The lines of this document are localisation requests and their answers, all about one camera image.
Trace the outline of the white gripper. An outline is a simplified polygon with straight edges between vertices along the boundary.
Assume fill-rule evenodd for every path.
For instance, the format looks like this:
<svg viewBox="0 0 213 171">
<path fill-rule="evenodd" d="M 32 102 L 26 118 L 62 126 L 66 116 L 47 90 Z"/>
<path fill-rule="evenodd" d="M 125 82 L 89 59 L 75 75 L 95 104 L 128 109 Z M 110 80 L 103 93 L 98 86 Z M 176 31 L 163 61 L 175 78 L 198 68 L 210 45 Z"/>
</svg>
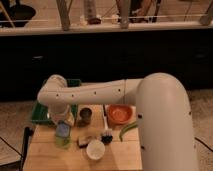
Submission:
<svg viewBox="0 0 213 171">
<path fill-rule="evenodd" d="M 75 123 L 75 118 L 69 105 L 67 105 L 63 110 L 49 108 L 48 114 L 55 125 L 58 125 L 60 121 L 65 122 L 69 126 L 73 126 Z"/>
</svg>

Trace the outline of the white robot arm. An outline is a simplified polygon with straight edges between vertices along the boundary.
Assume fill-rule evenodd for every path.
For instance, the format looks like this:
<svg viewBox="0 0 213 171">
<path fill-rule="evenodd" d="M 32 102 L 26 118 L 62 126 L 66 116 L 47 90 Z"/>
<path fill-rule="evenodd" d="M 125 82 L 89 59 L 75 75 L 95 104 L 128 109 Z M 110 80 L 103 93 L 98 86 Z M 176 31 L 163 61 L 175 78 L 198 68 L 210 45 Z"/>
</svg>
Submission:
<svg viewBox="0 0 213 171">
<path fill-rule="evenodd" d="M 71 104 L 126 104 L 136 108 L 144 171 L 199 171 L 191 106 L 182 83 L 168 73 L 69 87 L 50 76 L 37 95 L 51 114 Z"/>
</svg>

